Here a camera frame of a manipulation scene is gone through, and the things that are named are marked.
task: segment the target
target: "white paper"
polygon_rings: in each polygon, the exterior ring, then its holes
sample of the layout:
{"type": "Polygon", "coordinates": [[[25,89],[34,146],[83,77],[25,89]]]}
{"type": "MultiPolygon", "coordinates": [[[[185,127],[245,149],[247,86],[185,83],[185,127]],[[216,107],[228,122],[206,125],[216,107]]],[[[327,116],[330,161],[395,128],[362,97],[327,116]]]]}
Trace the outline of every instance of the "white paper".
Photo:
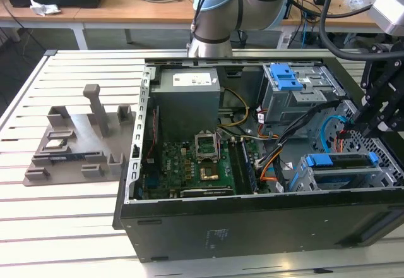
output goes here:
{"type": "Polygon", "coordinates": [[[175,87],[197,87],[212,85],[209,73],[181,73],[172,76],[172,85],[175,87]]]}
{"type": "Polygon", "coordinates": [[[35,14],[40,16],[58,14],[61,12],[61,10],[55,4],[45,5],[35,2],[34,0],[31,0],[30,9],[32,9],[35,14]]]}

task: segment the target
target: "sticker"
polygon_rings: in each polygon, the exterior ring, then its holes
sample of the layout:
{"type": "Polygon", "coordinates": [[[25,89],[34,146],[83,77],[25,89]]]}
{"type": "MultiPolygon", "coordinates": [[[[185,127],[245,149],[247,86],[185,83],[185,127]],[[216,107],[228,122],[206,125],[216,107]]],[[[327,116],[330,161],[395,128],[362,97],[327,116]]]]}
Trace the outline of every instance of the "sticker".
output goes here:
{"type": "Polygon", "coordinates": [[[310,79],[308,78],[298,78],[297,81],[302,83],[311,83],[310,79]]]}
{"type": "Polygon", "coordinates": [[[265,123],[265,116],[264,114],[258,114],[258,123],[264,124],[265,123]]]}
{"type": "Polygon", "coordinates": [[[280,185],[279,182],[276,182],[275,188],[278,190],[279,193],[283,193],[283,186],[280,185]]]}
{"type": "Polygon", "coordinates": [[[66,157],[49,157],[49,160],[66,160],[66,157]]]}
{"type": "Polygon", "coordinates": [[[211,229],[206,232],[205,249],[217,250],[223,248],[229,236],[229,229],[211,229]]]}
{"type": "Polygon", "coordinates": [[[291,170],[291,169],[293,169],[293,163],[291,163],[291,162],[285,163],[285,166],[283,167],[283,170],[288,171],[288,170],[291,170]]]}
{"type": "Polygon", "coordinates": [[[172,85],[175,87],[197,87],[212,85],[209,73],[183,73],[172,76],[172,85]]]}

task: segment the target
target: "yellow wire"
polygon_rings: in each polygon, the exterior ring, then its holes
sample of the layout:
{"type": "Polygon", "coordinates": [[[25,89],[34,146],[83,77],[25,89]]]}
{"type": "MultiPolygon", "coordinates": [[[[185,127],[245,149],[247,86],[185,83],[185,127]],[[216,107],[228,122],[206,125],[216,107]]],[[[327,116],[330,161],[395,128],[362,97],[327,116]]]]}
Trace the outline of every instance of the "yellow wire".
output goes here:
{"type": "Polygon", "coordinates": [[[229,92],[232,92],[235,96],[237,96],[237,98],[240,99],[240,101],[244,104],[244,107],[246,108],[246,113],[245,113],[244,117],[240,121],[236,121],[236,122],[233,122],[233,123],[223,123],[223,124],[218,124],[218,125],[219,126],[236,126],[236,125],[239,125],[239,124],[243,123],[245,120],[247,120],[247,118],[248,118],[248,105],[247,105],[246,101],[244,101],[244,99],[238,93],[236,93],[235,91],[233,91],[233,90],[231,90],[231,89],[229,89],[227,87],[225,87],[224,89],[228,90],[229,92]]]}

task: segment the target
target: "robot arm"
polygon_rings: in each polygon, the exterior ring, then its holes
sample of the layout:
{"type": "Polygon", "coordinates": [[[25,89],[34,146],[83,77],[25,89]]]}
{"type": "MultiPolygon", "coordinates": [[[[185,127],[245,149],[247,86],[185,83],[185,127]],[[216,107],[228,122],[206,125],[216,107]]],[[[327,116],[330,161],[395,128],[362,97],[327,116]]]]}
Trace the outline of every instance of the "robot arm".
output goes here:
{"type": "MultiPolygon", "coordinates": [[[[231,57],[234,30],[262,30],[280,21],[285,0],[205,0],[196,19],[189,57],[231,57]]],[[[194,9],[198,0],[194,0],[194,9]]]]}

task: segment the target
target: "white workbench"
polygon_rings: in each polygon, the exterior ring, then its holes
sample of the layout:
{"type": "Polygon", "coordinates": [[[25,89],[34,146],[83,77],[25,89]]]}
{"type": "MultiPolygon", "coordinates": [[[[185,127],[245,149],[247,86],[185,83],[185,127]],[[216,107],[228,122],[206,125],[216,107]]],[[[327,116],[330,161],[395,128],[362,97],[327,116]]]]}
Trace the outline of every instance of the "white workbench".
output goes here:
{"type": "MultiPolygon", "coordinates": [[[[301,52],[244,50],[235,55],[299,57],[301,52]]],[[[331,56],[321,50],[304,52],[331,56]]],[[[51,106],[88,113],[88,99],[81,93],[85,84],[98,83],[107,111],[116,111],[118,104],[131,104],[136,110],[143,58],[184,55],[184,51],[59,51],[41,59],[0,119],[0,277],[312,277],[312,269],[319,267],[334,270],[327,274],[330,278],[403,277],[402,227],[368,248],[141,264],[125,232],[111,227],[118,182],[22,185],[51,106]]],[[[364,67],[343,65],[356,78],[364,67]]]]}

